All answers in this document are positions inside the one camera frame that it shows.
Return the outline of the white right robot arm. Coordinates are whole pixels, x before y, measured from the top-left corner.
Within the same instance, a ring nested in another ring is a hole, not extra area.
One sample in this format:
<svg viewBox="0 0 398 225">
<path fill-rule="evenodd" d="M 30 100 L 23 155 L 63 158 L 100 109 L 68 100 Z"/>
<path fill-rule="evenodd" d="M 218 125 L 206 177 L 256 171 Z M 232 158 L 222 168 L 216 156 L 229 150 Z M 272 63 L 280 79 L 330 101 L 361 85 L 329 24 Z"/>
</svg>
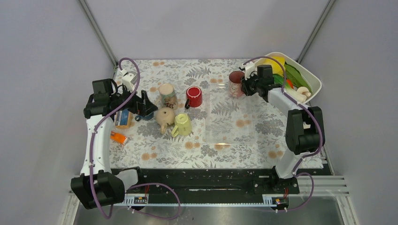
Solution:
<svg viewBox="0 0 398 225">
<path fill-rule="evenodd" d="M 286 83 L 277 83 L 270 65 L 254 70 L 245 68 L 241 90 L 246 96 L 258 94 L 267 103 L 278 108 L 286 117 L 285 142 L 287 152 L 275 166 L 276 176 L 269 180 L 275 193 L 283 192 L 287 179 L 297 177 L 297 169 L 305 158 L 321 151 L 324 145 L 323 115 L 319 107 L 309 107 L 288 93 Z"/>
</svg>

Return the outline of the yellow-green ceramic mug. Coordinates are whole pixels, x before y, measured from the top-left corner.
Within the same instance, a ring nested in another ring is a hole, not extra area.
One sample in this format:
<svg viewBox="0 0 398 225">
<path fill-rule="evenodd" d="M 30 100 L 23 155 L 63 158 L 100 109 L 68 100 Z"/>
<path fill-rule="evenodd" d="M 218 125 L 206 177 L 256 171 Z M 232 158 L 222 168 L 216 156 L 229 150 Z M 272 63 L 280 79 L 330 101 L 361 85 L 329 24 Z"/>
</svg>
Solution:
<svg viewBox="0 0 398 225">
<path fill-rule="evenodd" d="M 191 119 L 186 113 L 180 113 L 175 117 L 174 128 L 171 131 L 171 136 L 178 135 L 188 136 L 192 132 Z"/>
</svg>

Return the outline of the blue ribbed ceramic mug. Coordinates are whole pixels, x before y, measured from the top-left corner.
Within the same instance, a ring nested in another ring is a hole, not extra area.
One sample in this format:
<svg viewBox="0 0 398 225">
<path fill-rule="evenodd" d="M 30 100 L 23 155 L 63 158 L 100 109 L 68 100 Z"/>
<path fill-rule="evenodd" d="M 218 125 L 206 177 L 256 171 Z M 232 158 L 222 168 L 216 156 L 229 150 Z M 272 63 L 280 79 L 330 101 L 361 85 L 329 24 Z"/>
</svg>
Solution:
<svg viewBox="0 0 398 225">
<path fill-rule="evenodd" d="M 152 112 L 146 116 L 136 115 L 134 119 L 135 119 L 135 121 L 141 121 L 141 120 L 148 121 L 148 120 L 151 120 L 153 117 L 154 117 L 154 113 Z"/>
</svg>

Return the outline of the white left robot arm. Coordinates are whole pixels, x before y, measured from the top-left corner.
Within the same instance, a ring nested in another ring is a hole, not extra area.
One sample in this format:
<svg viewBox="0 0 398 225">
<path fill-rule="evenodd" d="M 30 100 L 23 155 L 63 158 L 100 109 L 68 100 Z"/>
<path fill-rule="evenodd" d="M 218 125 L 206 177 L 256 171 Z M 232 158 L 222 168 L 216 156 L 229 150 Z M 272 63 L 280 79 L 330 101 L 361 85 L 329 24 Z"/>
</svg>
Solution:
<svg viewBox="0 0 398 225">
<path fill-rule="evenodd" d="M 113 79 L 92 82 L 84 117 L 87 125 L 87 146 L 83 167 L 76 178 L 71 179 L 71 189 L 86 209 L 121 203 L 130 188 L 139 193 L 145 188 L 145 179 L 136 169 L 127 169 L 114 175 L 110 166 L 109 151 L 111 132 L 115 128 L 116 112 L 128 110 L 139 118 L 153 115 L 158 107 L 150 101 L 147 92 L 141 95 L 129 91 L 117 91 Z"/>
</svg>

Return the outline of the pink patterned mug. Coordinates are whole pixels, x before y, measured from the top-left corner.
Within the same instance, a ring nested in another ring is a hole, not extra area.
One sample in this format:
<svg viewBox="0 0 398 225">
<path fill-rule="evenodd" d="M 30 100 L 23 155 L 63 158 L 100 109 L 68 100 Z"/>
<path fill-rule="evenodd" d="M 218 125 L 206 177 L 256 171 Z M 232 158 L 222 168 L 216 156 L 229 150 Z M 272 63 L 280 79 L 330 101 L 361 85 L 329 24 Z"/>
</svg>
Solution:
<svg viewBox="0 0 398 225">
<path fill-rule="evenodd" d="M 241 90 L 242 83 L 241 78 L 244 77 L 245 74 L 242 71 L 233 71 L 229 75 L 229 95 L 234 98 L 241 97 L 244 93 Z"/>
</svg>

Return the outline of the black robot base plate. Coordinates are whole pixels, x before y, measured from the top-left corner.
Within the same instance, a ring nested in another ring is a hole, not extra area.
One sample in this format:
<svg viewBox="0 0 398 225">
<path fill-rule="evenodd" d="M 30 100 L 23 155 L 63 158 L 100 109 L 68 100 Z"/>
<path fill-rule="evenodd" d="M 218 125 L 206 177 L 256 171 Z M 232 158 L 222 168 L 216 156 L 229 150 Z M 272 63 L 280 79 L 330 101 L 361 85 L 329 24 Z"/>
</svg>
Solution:
<svg viewBox="0 0 398 225">
<path fill-rule="evenodd" d="M 150 204 L 255 204 L 263 195 L 299 194 L 297 179 L 274 181 L 270 169 L 144 169 L 128 194 L 143 194 Z"/>
</svg>

